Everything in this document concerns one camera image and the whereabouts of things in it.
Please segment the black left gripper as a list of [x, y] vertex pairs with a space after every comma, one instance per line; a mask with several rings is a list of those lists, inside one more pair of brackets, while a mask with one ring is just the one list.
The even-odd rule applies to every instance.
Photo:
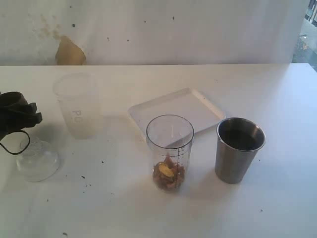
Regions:
[[42, 114], [37, 112], [37, 104], [29, 103], [16, 108], [0, 109], [0, 139], [24, 128], [32, 128], [42, 122]]

